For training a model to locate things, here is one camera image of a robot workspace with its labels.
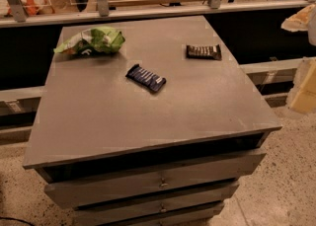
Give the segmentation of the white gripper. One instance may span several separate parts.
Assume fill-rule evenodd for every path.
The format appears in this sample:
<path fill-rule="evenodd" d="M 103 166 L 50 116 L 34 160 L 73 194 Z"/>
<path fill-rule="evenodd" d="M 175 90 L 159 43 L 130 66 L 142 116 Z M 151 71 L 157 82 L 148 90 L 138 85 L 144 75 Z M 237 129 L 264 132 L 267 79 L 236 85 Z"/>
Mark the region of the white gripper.
<path fill-rule="evenodd" d="M 309 43 L 316 46 L 316 7 L 308 5 L 281 24 L 283 30 L 304 32 L 308 26 Z M 296 70 L 293 88 L 289 91 L 286 105 L 294 112 L 307 114 L 316 111 L 316 59 L 303 58 Z"/>

